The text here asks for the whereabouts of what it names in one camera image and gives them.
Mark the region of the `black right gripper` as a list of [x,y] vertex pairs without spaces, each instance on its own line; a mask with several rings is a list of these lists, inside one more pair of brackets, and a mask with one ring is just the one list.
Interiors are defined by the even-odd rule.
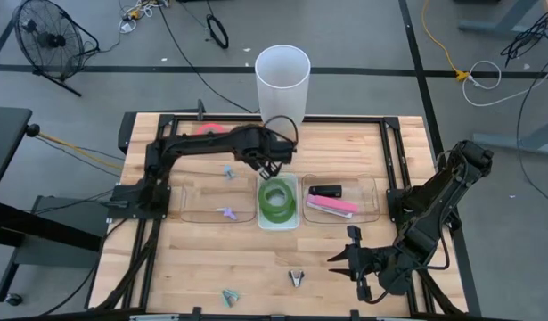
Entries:
[[[392,290],[397,281],[397,247],[394,245],[367,248],[361,245],[361,229],[347,227],[352,243],[346,244],[343,251],[327,259],[328,262],[348,260],[348,268],[330,268],[329,271],[347,276],[356,282],[357,298],[366,303],[381,302]],[[366,276],[375,274],[384,292],[377,298],[372,297],[371,286]]]

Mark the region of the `yellow rod black knob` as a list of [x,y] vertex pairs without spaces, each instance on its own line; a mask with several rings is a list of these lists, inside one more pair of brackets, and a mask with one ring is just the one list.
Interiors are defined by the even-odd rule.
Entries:
[[99,152],[99,151],[96,151],[96,150],[81,148],[81,147],[75,146],[73,144],[70,144],[68,142],[65,142],[65,141],[63,141],[60,138],[57,138],[55,136],[49,136],[48,134],[45,134],[41,131],[40,126],[38,124],[27,125],[26,134],[30,137],[38,137],[38,138],[44,139],[45,141],[47,141],[49,143],[54,143],[54,144],[58,144],[58,145],[63,146],[63,147],[67,147],[70,150],[72,150],[73,152],[78,153],[78,154],[88,158],[89,160],[92,160],[92,161],[94,161],[98,164],[101,164],[101,165],[105,166],[105,167],[108,167],[108,168],[111,168],[111,169],[123,169],[123,167],[121,165],[118,165],[116,163],[113,163],[113,162],[104,160],[104,159],[102,159],[98,156],[95,156],[96,153],[106,156],[106,153]]

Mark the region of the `black stapler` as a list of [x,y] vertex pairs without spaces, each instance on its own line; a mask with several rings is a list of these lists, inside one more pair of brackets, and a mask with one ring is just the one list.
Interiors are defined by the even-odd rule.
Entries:
[[308,193],[328,198],[341,198],[341,185],[311,185],[308,187]]

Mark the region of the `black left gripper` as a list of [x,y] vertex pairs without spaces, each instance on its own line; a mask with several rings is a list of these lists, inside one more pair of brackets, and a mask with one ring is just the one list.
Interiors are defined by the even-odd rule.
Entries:
[[234,158],[256,165],[255,170],[260,176],[265,173],[259,162],[271,161],[267,167],[268,178],[277,177],[282,164],[291,163],[292,154],[297,150],[295,141],[258,125],[238,126],[232,130],[232,135]]

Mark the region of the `pink stapler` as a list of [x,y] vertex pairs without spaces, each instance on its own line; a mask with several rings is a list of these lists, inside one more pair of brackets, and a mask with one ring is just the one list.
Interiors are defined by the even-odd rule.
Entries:
[[352,202],[344,202],[321,195],[309,194],[306,198],[306,205],[310,208],[347,219],[352,218],[358,212],[358,206]]

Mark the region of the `silver bracket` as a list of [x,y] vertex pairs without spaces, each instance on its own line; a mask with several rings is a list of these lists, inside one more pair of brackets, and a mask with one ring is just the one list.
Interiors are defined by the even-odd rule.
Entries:
[[179,314],[132,315],[128,321],[180,321],[180,316]]

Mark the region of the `black desk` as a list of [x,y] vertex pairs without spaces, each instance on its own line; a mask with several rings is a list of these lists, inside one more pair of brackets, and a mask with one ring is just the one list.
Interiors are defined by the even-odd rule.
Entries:
[[[0,182],[26,134],[32,111],[0,107]],[[97,202],[38,196],[29,210],[0,202],[0,244],[13,247],[0,277],[0,302],[22,265],[91,268],[107,231],[107,210]]]

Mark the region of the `black aluminium table frame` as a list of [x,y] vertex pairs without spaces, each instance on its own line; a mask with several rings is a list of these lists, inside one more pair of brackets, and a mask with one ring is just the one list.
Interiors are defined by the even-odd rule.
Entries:
[[[222,176],[230,165],[242,177],[256,173],[226,154],[186,156],[170,175],[170,212],[162,221],[155,257],[138,272],[133,305],[144,303],[153,313],[406,317],[412,312],[439,311],[429,290],[415,280],[413,292],[386,296],[369,305],[356,297],[347,277],[330,272],[338,262],[327,259],[348,243],[344,225],[312,225],[301,221],[285,232],[261,229],[256,221],[236,225],[201,225],[180,219],[184,179]],[[308,116],[299,128],[299,145],[285,171],[298,177],[359,176],[374,179],[380,218],[362,225],[366,247],[391,243],[396,229],[387,216],[386,192],[405,179],[422,184],[434,171],[424,122],[411,116]],[[288,272],[303,270],[301,286]],[[237,292],[228,308],[222,291]]]

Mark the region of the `grey desk leg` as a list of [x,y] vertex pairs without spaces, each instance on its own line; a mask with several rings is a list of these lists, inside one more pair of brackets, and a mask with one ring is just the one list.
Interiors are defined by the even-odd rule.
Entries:
[[459,20],[458,28],[462,31],[494,34],[498,36],[517,35],[527,27],[519,25],[528,11],[539,0],[515,0],[514,5],[498,22]]
[[495,134],[474,133],[472,140],[477,144],[486,144],[502,148],[518,148],[523,152],[548,154],[548,123],[523,137],[501,136]]

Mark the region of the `clear plastic bin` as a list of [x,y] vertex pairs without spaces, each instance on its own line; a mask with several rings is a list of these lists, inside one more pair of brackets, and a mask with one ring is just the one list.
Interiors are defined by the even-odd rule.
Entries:
[[[352,218],[342,218],[306,205],[311,185],[341,185],[342,197],[334,198],[344,202],[352,202],[358,206],[358,212]],[[348,225],[372,223],[380,217],[380,205],[377,188],[372,177],[360,176],[316,176],[305,175],[301,178],[302,187],[302,214],[307,223],[312,225]]]
[[[237,220],[233,221],[217,211],[230,207]],[[184,179],[180,219],[201,225],[236,225],[253,221],[257,216],[257,182],[254,177],[222,176]]]

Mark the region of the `black floor fan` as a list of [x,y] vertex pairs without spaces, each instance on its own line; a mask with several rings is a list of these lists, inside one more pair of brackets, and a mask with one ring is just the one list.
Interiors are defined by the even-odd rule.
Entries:
[[66,80],[100,52],[99,41],[51,0],[22,0],[12,15],[15,37],[32,73],[79,96]]

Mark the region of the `white plastic bin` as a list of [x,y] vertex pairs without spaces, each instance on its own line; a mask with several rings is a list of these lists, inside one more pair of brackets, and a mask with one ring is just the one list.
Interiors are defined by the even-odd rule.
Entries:
[[[298,179],[295,175],[287,174],[287,173],[282,173],[278,177],[274,177],[274,178],[279,178],[279,179],[283,180],[286,184],[289,185],[290,189],[293,192],[293,197],[295,199],[295,212],[294,212],[293,216],[291,217],[291,219],[289,219],[288,221],[286,221],[284,223],[275,224],[275,223],[269,222],[268,220],[266,220],[266,218],[264,217],[264,215],[261,212],[261,209],[259,208],[258,194],[257,194],[258,225],[259,225],[260,228],[262,228],[264,230],[271,230],[271,231],[282,231],[282,230],[295,229],[299,226],[299,221],[300,221],[300,218],[299,218],[299,186],[298,186]],[[263,180],[263,179],[260,179],[258,181],[258,190],[259,190],[259,187],[261,186],[261,184],[264,183],[264,182],[265,182],[265,180]],[[274,198],[272,200],[272,204],[279,205],[281,203],[282,203],[281,198]]]

